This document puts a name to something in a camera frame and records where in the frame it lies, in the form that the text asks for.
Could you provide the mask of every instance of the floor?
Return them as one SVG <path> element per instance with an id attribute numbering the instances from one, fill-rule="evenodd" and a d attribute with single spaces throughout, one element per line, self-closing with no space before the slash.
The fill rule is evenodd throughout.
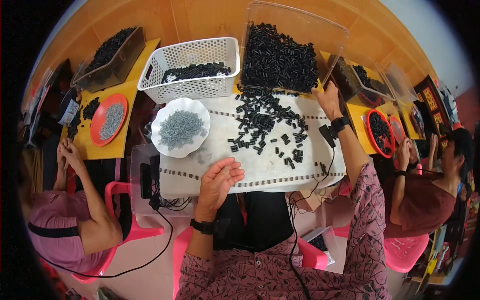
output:
<path id="1" fill-rule="evenodd" d="M 352 208 L 350 199 L 337 197 L 332 204 L 324 203 L 315 213 L 297 214 L 295 228 L 300 236 L 308 233 L 315 227 L 341 227 L 346 225 L 351 218 Z M 125 270 L 145 264 L 158 255 L 167 244 L 170 228 L 160 216 L 139 217 L 137 221 L 142 227 L 154 227 L 161 224 L 165 227 L 165 233 L 161 236 L 134 240 L 120 246 L 105 275 L 114 275 Z M 136 299 L 172 299 L 172 247 L 173 240 L 190 223 L 189 218 L 171 217 L 169 221 L 173 225 L 172 242 L 166 252 L 148 266 L 117 278 L 98 279 L 92 284 L 82 284 L 71 275 L 61 273 L 68 288 L 74 288 L 78 293 L 89 300 L 95 299 L 98 287 L 108 287 L 118 296 L 126 300 Z M 337 261 L 328 266 L 328 271 L 341 273 L 345 263 L 345 251 L 347 239 L 336 238 L 339 247 L 338 253 L 332 254 Z M 392 296 L 399 293 L 402 286 L 403 274 L 387 268 L 387 287 Z"/>

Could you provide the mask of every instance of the black pants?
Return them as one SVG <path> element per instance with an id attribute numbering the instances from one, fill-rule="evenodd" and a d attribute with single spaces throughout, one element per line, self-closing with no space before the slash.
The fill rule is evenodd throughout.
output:
<path id="1" fill-rule="evenodd" d="M 245 206 L 247 224 L 243 222 L 236 194 L 227 196 L 217 211 L 216 219 L 230 219 L 230 225 L 223 239 L 214 235 L 214 250 L 262 252 L 293 234 L 284 192 L 248 192 Z"/>
<path id="2" fill-rule="evenodd" d="M 105 187 L 109 182 L 115 181 L 116 159 L 102 160 L 84 160 L 88 175 L 95 186 L 96 191 L 105 201 Z M 127 161 L 125 158 L 120 160 L 120 182 L 127 182 Z M 75 192 L 84 189 L 80 178 L 77 176 Z M 116 210 L 116 203 L 113 202 L 113 210 Z M 120 194 L 120 215 L 119 223 L 121 226 L 123 240 L 130 233 L 132 227 L 132 208 L 130 206 L 130 197 L 128 194 Z"/>

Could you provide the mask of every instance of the floral shirt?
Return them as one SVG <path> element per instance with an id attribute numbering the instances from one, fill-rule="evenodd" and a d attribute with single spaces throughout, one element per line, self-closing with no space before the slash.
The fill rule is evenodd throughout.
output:
<path id="1" fill-rule="evenodd" d="M 363 166 L 351 196 L 356 204 L 344 273 L 302 267 L 298 246 L 293 265 L 312 299 L 391 299 L 383 249 L 384 194 L 371 164 Z M 176 300 L 306 299 L 290 268 L 294 242 L 295 234 L 264 252 L 218 251 L 213 260 L 185 253 Z"/>

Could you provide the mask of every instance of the red plate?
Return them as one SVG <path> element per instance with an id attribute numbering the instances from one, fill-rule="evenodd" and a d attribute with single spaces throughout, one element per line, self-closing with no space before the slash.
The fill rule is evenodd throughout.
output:
<path id="1" fill-rule="evenodd" d="M 103 123 L 105 123 L 105 113 L 107 108 L 116 103 L 121 103 L 123 106 L 123 117 L 121 118 L 120 126 L 117 128 L 117 131 L 108 139 L 100 139 L 100 128 L 102 128 Z M 98 108 L 95 111 L 95 114 L 92 118 L 92 126 L 90 127 L 90 139 L 95 146 L 105 146 L 110 143 L 111 140 L 119 133 L 123 121 L 125 121 L 125 116 L 127 115 L 128 103 L 127 98 L 123 94 L 113 94 L 108 96 L 105 100 L 100 103 Z"/>
<path id="2" fill-rule="evenodd" d="M 390 125 L 392 126 L 393 136 L 400 145 L 405 138 L 405 131 L 403 131 L 402 122 L 395 116 L 390 116 Z"/>
<path id="3" fill-rule="evenodd" d="M 390 149 L 392 150 L 392 152 L 390 152 L 390 154 L 385 154 L 383 153 L 380 148 L 378 147 L 377 143 L 375 142 L 375 139 L 373 138 L 373 134 L 372 134 L 372 129 L 370 128 L 370 115 L 372 113 L 377 113 L 380 115 L 380 118 L 382 119 L 383 122 L 385 122 L 387 124 L 387 127 L 388 127 L 388 131 L 390 132 L 390 136 L 392 138 L 390 138 L 390 145 L 389 144 L 384 144 L 385 146 L 389 146 Z M 379 111 L 377 111 L 376 109 L 371 109 L 368 114 L 367 114 L 367 134 L 368 134 L 368 137 L 370 138 L 370 142 L 372 143 L 373 147 L 375 148 L 375 150 L 380 153 L 381 155 L 385 156 L 386 158 L 391 158 L 392 155 L 393 155 L 393 152 L 395 151 L 395 138 L 393 136 L 393 131 L 392 131 L 392 127 L 390 126 L 390 123 L 388 123 L 387 119 L 385 118 L 385 116 L 383 114 L 381 114 Z"/>

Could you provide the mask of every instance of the orange plate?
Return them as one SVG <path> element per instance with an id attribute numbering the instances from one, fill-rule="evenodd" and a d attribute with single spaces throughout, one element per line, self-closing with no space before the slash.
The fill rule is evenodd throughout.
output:
<path id="1" fill-rule="evenodd" d="M 117 131 L 115 131 L 115 133 L 111 137 L 109 137 L 107 140 L 102 140 L 100 139 L 100 128 L 102 127 L 103 123 L 105 123 L 105 113 L 107 112 L 107 108 L 119 102 L 123 106 L 123 117 L 121 118 L 120 126 L 117 128 Z M 120 128 L 123 125 L 123 121 L 125 121 L 127 109 L 127 98 L 123 94 L 110 95 L 105 100 L 103 100 L 102 103 L 100 103 L 100 105 L 95 111 L 95 114 L 93 115 L 92 126 L 90 127 L 90 139 L 95 146 L 102 147 L 110 143 L 111 140 L 113 140 L 117 133 L 119 133 Z"/>
<path id="2" fill-rule="evenodd" d="M 405 138 L 405 131 L 403 131 L 402 122 L 392 115 L 390 116 L 390 125 L 392 126 L 393 136 L 400 145 L 400 142 Z"/>

